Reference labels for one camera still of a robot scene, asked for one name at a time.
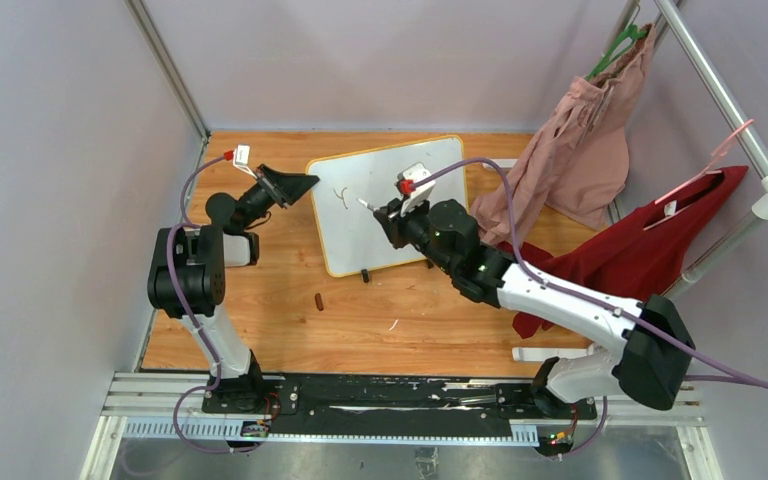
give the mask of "green hanger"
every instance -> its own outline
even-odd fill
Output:
[[[634,42],[645,37],[647,33],[649,33],[649,29],[639,30],[637,28],[637,25],[633,23],[629,24],[627,27],[625,27],[625,30],[620,32],[620,34],[617,36],[617,39],[614,40],[614,43],[611,44],[611,47],[608,49],[607,52],[605,52],[605,55],[602,56],[602,59],[599,60],[599,63],[596,64],[593,70],[586,77],[584,77],[584,79],[587,81],[590,81],[591,78],[602,73],[602,71],[604,71],[606,68],[608,68],[608,66],[614,63],[614,60],[620,58],[622,54],[624,54],[632,46],[634,46]],[[631,43],[629,43],[627,47],[623,48],[622,51],[620,51],[619,53],[617,53],[612,57],[611,54],[614,52],[614,50],[619,48],[622,42],[628,39],[631,39]]]

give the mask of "red garment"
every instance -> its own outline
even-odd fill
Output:
[[[524,243],[520,252],[535,267],[594,290],[620,297],[646,300],[663,293],[681,273],[684,254],[696,235],[714,217],[743,180],[748,167],[727,167],[708,174],[676,192],[665,201],[640,207],[608,227],[574,251],[553,258]],[[643,230],[664,218],[664,207],[677,201],[674,218]],[[553,324],[525,313],[514,317],[514,330],[522,338],[538,327]]]

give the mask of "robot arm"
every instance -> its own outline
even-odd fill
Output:
[[[287,208],[318,181],[313,175],[281,173],[266,165],[252,172],[257,183],[240,198],[212,195],[206,205],[210,225],[184,231],[169,241],[169,228],[157,234],[148,278],[148,297],[154,308],[178,319],[211,360],[211,383],[219,376],[217,395],[233,393],[240,410],[256,410],[264,397],[264,381],[254,353],[240,340],[222,305],[225,268],[256,265],[259,239],[251,231],[256,221],[271,215],[273,205]],[[175,273],[198,327],[187,319],[170,275],[167,249],[172,249]]]
[[[618,393],[659,410],[672,407],[690,357],[621,315],[644,318],[692,346],[669,300],[653,296],[642,304],[559,279],[533,266],[532,275],[527,274],[513,256],[479,241],[478,224],[462,205],[447,200],[432,207],[427,198],[433,182],[413,191],[404,188],[405,182],[428,175],[421,164],[414,165],[399,175],[396,186],[403,193],[401,198],[377,209],[366,204],[393,247],[416,248],[474,302],[538,315],[599,346],[586,357],[552,358],[543,364],[532,393],[546,413],[585,397]],[[556,288],[547,288],[547,283]],[[587,298],[604,300],[615,308],[608,310]]]

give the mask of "red connector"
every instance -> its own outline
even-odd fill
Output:
[[[413,186],[413,180],[408,179],[399,182],[398,188],[402,195],[410,195],[416,190],[416,188]]]

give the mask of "wooden tabletop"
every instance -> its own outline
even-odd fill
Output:
[[[250,164],[304,172],[311,159],[438,137],[440,133],[217,132],[208,159],[251,146]],[[526,134],[458,134],[465,155],[518,157]],[[204,205],[216,192],[237,197],[254,180],[222,162],[205,171],[190,217],[207,223]],[[494,172],[467,167],[469,201],[499,184]],[[585,347],[586,339],[555,327],[522,340],[513,313],[470,302],[449,277],[423,262],[333,278],[325,271],[313,206],[306,195],[287,210],[273,207],[258,227],[257,266],[226,270],[225,306],[237,332],[264,371],[417,375],[530,376],[538,365],[515,363],[511,348]],[[566,253],[595,231],[544,208],[527,240],[554,255]],[[325,306],[318,311],[314,296]],[[206,369],[207,360],[177,321],[158,312],[143,368]]]

